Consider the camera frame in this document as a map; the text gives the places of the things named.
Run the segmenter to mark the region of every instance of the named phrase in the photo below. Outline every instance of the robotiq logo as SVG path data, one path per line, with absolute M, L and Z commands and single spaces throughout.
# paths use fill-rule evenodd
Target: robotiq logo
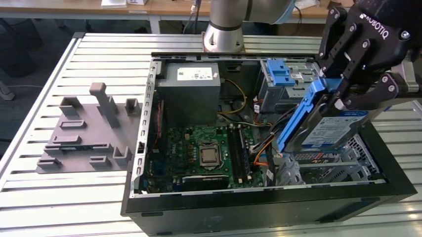
M 383 25 L 378 21 L 371 19 L 366 14 L 361 14 L 361 19 L 366 19 L 369 21 L 369 23 L 371 24 L 371 26 L 374 26 L 375 30 L 378 30 L 382 38 L 387 39 L 390 32 L 386 30 Z

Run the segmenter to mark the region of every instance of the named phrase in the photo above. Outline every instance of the ram slot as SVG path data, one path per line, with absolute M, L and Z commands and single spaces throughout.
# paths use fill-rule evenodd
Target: ram slot
M 234 181 L 239 184 L 243 183 L 243 176 L 242 176 L 242 160 L 238 154 L 238 143 L 236 143 L 236 136 L 235 136 L 234 128 L 227 126 L 227 142 L 228 142 L 228 151 L 230 151 L 230 159 L 231 159 L 231 167 L 232 167 L 232 177 Z
M 240 140 L 240 154 L 242 154 L 242 161 L 243 161 L 243 170 L 247 177 L 247 180 L 251 180 L 251 167 L 250 167 L 250 161 L 248 161 L 248 149 L 246 148 L 246 141 L 242 133 L 242 129 L 239 129 L 239 140 Z

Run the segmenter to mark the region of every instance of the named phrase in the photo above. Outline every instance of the sticker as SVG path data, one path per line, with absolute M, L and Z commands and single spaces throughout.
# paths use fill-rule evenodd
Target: sticker
M 179 68 L 178 80 L 212 80 L 211 68 Z
M 361 121 L 367 114 L 367 111 L 345 111 L 339 117 L 322 118 L 302 146 L 319 148 L 334 145 L 350 131 L 350 125 Z
M 302 76 L 302 74 L 301 73 L 298 73 L 298 74 L 291 74 L 291 78 L 297 78 L 297 79 L 303 79 L 303 76 Z
M 259 110 L 260 110 L 260 106 L 259 105 L 254 105 L 254 111 L 256 114 L 259 114 Z
M 274 174 L 272 174 L 272 172 L 268 169 L 266 170 L 266 175 L 270 178 L 270 180 L 274 179 Z
M 128 11 L 130 13 L 135 13 L 135 14 L 147 14 L 146 11 Z

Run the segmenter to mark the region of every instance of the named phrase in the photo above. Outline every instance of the hard drive label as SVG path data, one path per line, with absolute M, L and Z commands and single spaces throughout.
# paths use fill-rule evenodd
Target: hard drive label
M 302 143 L 305 148 L 333 146 L 350 131 L 350 125 L 361 121 L 366 111 L 345 111 L 339 117 L 325 117 Z

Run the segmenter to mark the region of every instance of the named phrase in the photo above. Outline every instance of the power supply label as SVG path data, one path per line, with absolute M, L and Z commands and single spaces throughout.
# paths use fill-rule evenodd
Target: power supply label
M 369 115 L 367 111 L 343 111 L 338 117 L 325 117 L 302 143 L 305 148 L 333 146 L 350 131 L 350 125 Z
M 212 68 L 179 68 L 178 80 L 212 80 Z

